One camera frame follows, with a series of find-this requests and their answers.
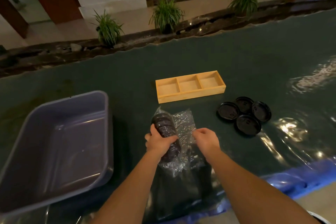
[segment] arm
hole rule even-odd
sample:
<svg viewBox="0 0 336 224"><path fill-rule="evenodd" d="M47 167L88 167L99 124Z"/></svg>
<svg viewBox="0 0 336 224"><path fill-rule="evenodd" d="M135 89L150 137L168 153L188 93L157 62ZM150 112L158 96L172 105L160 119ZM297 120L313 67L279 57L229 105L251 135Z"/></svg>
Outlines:
<svg viewBox="0 0 336 224"><path fill-rule="evenodd" d="M98 211L92 224L142 222L156 167L170 144L177 139L177 136L161 137L154 125L150 127L150 132L145 135L147 152Z"/></svg>
<svg viewBox="0 0 336 224"><path fill-rule="evenodd" d="M223 153L215 132L200 128L194 131L194 137L220 180L241 224L319 224L291 198Z"/></svg>

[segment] hand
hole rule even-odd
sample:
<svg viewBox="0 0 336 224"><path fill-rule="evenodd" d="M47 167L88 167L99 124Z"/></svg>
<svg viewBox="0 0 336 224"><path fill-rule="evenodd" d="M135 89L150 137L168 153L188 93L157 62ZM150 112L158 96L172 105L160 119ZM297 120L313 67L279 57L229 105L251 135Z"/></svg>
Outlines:
<svg viewBox="0 0 336 224"><path fill-rule="evenodd" d="M221 150L216 133L208 128L199 128L193 131L198 148L206 159L214 150Z"/></svg>
<svg viewBox="0 0 336 224"><path fill-rule="evenodd" d="M170 144L178 139L178 136L162 137L154 124L150 126L150 133L145 135L147 152L157 154L161 158L169 149Z"/></svg>

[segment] forearm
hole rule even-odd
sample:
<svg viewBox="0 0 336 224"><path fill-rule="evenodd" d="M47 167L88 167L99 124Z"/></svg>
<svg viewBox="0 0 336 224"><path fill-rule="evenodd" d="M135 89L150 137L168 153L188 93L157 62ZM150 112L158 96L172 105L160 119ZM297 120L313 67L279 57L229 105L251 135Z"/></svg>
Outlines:
<svg viewBox="0 0 336 224"><path fill-rule="evenodd" d="M141 223L160 158L147 152L98 211L92 224Z"/></svg>
<svg viewBox="0 0 336 224"><path fill-rule="evenodd" d="M207 158L241 224L317 224L301 206L219 149Z"/></svg>

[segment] stack of black lids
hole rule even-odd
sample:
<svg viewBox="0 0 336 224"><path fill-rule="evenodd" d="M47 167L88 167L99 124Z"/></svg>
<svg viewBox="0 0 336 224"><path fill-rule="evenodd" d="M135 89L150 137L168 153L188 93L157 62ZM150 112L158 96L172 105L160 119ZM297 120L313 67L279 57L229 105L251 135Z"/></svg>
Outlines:
<svg viewBox="0 0 336 224"><path fill-rule="evenodd" d="M235 127L248 136L255 136L261 130L261 123L271 119L271 109L267 104L248 97L238 97L236 101L221 103L218 115L227 121L234 121Z"/></svg>

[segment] wooden tray with compartments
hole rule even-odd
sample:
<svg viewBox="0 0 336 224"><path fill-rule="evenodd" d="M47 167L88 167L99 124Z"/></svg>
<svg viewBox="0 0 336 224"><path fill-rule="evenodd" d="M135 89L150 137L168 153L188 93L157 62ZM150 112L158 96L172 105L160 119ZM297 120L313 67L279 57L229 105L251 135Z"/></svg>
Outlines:
<svg viewBox="0 0 336 224"><path fill-rule="evenodd" d="M217 71L156 80L159 104L224 93L226 85Z"/></svg>

